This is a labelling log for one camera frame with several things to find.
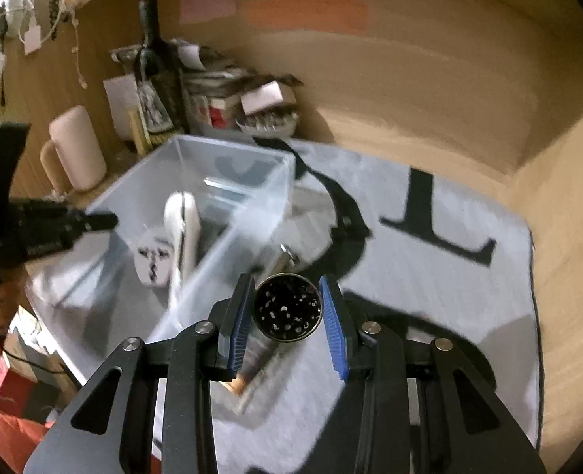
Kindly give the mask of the black round grinder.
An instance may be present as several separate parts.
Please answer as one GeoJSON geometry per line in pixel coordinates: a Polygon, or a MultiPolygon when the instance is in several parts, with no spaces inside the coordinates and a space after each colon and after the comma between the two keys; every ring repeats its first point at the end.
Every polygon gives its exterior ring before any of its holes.
{"type": "Polygon", "coordinates": [[[272,337],[290,344],[308,338],[323,320],[323,301],[316,286],[303,276],[283,273],[260,287],[264,294],[273,295],[267,307],[271,323],[275,325],[272,337]]]}

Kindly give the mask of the white card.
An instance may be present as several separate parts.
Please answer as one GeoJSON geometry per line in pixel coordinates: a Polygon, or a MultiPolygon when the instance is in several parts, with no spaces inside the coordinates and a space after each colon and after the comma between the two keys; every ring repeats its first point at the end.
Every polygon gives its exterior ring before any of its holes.
{"type": "Polygon", "coordinates": [[[277,81],[270,81],[241,95],[245,115],[252,115],[285,102],[285,88],[277,81]]]}

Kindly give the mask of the white handheld massager device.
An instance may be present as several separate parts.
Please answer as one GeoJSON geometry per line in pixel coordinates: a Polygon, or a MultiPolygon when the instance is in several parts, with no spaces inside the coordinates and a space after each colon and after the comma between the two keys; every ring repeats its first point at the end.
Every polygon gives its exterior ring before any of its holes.
{"type": "Polygon", "coordinates": [[[164,226],[174,245],[169,285],[169,306],[176,307],[186,281],[197,265],[201,223],[195,197],[189,192],[172,193],[166,201],[164,226]]]}

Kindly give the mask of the orange sticky note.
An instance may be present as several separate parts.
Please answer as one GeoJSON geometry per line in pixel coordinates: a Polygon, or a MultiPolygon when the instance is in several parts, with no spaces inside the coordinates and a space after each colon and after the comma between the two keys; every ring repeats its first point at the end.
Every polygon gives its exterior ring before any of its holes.
{"type": "Polygon", "coordinates": [[[241,12],[251,26],[270,31],[363,36],[368,28],[368,6],[360,0],[252,0],[241,12]]]}

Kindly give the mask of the yellow lip balm tube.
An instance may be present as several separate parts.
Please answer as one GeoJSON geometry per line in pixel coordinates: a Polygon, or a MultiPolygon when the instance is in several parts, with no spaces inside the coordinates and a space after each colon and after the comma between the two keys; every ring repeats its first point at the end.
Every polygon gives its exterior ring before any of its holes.
{"type": "Polygon", "coordinates": [[[127,116],[128,124],[130,124],[130,134],[132,134],[136,152],[139,157],[145,157],[152,151],[152,147],[149,144],[147,137],[144,135],[139,111],[136,109],[130,109],[127,112],[127,116]]]}

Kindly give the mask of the pink sticky note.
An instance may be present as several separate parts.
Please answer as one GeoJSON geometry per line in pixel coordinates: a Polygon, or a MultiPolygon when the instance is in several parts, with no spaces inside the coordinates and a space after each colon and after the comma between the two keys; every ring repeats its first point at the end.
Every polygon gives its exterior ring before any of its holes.
{"type": "Polygon", "coordinates": [[[181,24],[201,24],[217,18],[234,16],[236,0],[179,0],[181,24]]]}

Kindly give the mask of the stack of books and papers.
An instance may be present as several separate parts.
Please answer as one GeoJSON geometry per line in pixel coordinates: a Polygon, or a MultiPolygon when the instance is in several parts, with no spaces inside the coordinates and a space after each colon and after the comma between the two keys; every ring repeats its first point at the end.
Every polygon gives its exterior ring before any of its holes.
{"type": "MultiPolygon", "coordinates": [[[[233,96],[255,76],[252,69],[242,68],[213,48],[189,43],[185,39],[170,39],[168,44],[174,50],[179,68],[186,119],[192,113],[192,98],[195,96],[233,96]]],[[[130,45],[111,50],[111,59],[135,77],[134,59],[140,47],[130,45]]]]}

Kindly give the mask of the clear plastic storage bin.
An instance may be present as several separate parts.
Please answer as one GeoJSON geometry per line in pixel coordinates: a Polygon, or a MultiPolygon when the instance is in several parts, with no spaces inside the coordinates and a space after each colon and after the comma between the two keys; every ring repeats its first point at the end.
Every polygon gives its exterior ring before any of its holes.
{"type": "Polygon", "coordinates": [[[177,335],[264,261],[293,186],[294,157],[181,136],[90,207],[118,226],[85,235],[32,276],[29,300],[80,381],[125,338],[177,335]]]}

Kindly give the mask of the grey mat with black letters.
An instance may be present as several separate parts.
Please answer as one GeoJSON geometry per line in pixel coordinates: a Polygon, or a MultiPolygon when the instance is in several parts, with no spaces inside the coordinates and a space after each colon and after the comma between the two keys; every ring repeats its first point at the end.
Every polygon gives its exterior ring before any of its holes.
{"type": "Polygon", "coordinates": [[[318,292],[323,275],[335,278],[358,333],[348,380],[321,320],[232,395],[223,382],[236,374],[219,367],[232,290],[177,335],[122,340],[26,470],[542,472],[526,227],[418,169],[302,142],[259,148],[295,161],[260,265],[283,243],[300,258],[291,273],[318,292]]]}

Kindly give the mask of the white bowl of stones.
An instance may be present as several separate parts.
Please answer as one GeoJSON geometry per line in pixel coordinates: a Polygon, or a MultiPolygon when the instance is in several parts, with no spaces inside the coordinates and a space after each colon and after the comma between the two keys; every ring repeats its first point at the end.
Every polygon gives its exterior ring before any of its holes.
{"type": "Polygon", "coordinates": [[[271,108],[237,118],[239,130],[254,138],[287,139],[294,135],[300,115],[294,108],[271,108]]]}

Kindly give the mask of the dark wine bottle elephant label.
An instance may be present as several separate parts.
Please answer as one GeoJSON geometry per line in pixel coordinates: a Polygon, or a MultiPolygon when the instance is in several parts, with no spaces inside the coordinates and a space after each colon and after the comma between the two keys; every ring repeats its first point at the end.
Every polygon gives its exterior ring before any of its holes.
{"type": "Polygon", "coordinates": [[[156,0],[138,4],[142,44],[134,59],[139,113],[144,137],[155,148],[189,132],[174,50],[160,37],[156,0]]]}

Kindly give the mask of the white travel plug adapter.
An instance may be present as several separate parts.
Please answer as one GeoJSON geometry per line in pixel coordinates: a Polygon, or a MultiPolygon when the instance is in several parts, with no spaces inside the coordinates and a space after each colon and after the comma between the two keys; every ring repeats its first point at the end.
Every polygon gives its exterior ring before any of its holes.
{"type": "Polygon", "coordinates": [[[169,284],[174,245],[163,227],[150,228],[133,248],[134,266],[142,285],[163,288],[169,284]]]}

